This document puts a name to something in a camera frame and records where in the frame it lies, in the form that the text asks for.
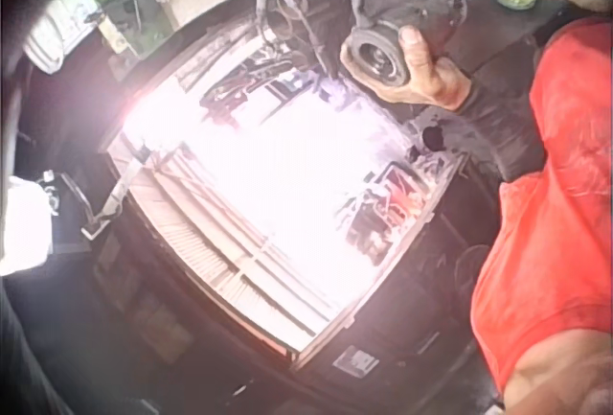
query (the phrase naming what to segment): red garment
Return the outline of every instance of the red garment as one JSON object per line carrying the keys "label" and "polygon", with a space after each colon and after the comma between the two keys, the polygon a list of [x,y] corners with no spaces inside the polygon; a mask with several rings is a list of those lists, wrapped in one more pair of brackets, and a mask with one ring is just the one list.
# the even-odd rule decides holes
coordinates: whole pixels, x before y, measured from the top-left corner
{"label": "red garment", "polygon": [[574,23],[540,61],[531,104],[548,159],[501,188],[502,228],[472,298],[472,327],[504,390],[533,345],[611,333],[611,24]]}

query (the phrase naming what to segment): white label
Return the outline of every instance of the white label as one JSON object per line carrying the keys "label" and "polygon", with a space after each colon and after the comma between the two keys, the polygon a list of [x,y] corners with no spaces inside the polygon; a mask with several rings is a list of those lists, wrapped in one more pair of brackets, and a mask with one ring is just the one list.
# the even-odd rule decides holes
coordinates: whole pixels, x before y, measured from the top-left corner
{"label": "white label", "polygon": [[379,359],[350,346],[332,365],[353,377],[363,379],[378,363]]}

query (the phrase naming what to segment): dark sleeve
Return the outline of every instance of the dark sleeve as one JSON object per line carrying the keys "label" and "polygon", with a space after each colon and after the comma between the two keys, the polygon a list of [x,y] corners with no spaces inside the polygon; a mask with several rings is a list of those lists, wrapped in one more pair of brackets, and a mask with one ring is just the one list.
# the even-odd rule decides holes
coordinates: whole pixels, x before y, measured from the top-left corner
{"label": "dark sleeve", "polygon": [[518,98],[501,96],[474,81],[457,114],[489,143],[505,182],[543,170],[547,153],[528,94]]}

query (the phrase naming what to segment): circular hole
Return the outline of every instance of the circular hole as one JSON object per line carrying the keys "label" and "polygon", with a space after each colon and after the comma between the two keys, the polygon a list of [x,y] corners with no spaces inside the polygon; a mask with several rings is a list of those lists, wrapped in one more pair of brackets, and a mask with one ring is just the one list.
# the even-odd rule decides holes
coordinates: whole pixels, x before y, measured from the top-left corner
{"label": "circular hole", "polygon": [[363,44],[359,50],[360,57],[369,65],[377,76],[391,80],[396,74],[396,67],[385,52],[373,44]]}

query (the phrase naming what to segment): bare skin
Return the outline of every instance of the bare skin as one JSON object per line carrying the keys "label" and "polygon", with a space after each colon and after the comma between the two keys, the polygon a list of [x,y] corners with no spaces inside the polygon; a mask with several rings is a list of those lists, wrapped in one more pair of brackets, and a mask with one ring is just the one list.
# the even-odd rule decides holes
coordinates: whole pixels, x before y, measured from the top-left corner
{"label": "bare skin", "polygon": [[[595,12],[611,8],[611,0],[569,1]],[[355,65],[345,46],[341,60],[356,80],[372,88],[382,100],[435,104],[450,111],[458,110],[470,92],[470,79],[451,60],[435,61],[419,31],[401,30],[399,42],[412,77],[401,87],[389,87],[371,79]],[[611,350],[611,334],[588,330],[554,334],[536,343],[517,361],[504,388],[508,413],[613,413]],[[598,409],[599,398],[604,411]],[[606,411],[607,403],[611,403],[609,411]]]}

